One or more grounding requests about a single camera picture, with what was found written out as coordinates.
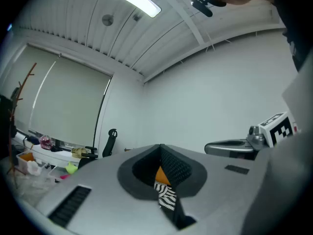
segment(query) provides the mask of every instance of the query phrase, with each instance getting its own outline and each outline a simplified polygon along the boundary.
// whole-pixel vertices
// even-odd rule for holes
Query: black shirt
[[[294,64],[299,71],[313,47],[313,0],[274,0],[280,18],[285,24]]]

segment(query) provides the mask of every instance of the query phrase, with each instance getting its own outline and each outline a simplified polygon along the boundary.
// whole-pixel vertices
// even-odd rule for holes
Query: coat rack
[[[12,143],[11,143],[11,130],[12,130],[12,125],[14,125],[14,113],[15,113],[15,109],[17,107],[18,101],[23,100],[23,98],[20,98],[22,89],[28,79],[29,76],[34,76],[35,74],[32,74],[33,69],[35,68],[35,66],[37,65],[37,63],[34,63],[33,67],[30,69],[30,71],[28,72],[26,78],[24,79],[23,83],[21,84],[19,82],[20,88],[19,88],[19,93],[16,97],[15,102],[13,102],[13,108],[12,111],[10,111],[10,126],[9,126],[9,156],[10,156],[10,163],[11,163],[11,168],[8,170],[8,172],[6,174],[8,174],[11,170],[13,171],[13,179],[14,179],[14,185],[15,188],[17,188],[17,184],[16,184],[16,178],[15,178],[15,170],[21,172],[19,169],[15,168],[14,164],[13,164],[13,158],[12,158]]]

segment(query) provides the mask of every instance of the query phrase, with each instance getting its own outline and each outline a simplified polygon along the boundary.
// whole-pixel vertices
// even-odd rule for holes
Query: window
[[[10,97],[34,63],[16,108],[16,126],[33,135],[92,146],[99,109],[110,76],[64,57],[27,46],[1,93]]]

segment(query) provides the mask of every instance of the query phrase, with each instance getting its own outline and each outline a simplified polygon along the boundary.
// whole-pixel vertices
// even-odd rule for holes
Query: round ceiling vent
[[[110,26],[113,24],[113,16],[112,15],[104,15],[102,17],[102,23],[105,25],[105,26]]]

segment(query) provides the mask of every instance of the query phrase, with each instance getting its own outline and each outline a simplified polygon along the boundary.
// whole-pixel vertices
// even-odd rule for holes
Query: person
[[[251,0],[208,0],[216,5],[221,2],[242,5]],[[311,0],[266,0],[276,6],[279,16],[285,24],[283,35],[290,45],[292,58],[299,71],[310,49],[313,47],[313,26]]]

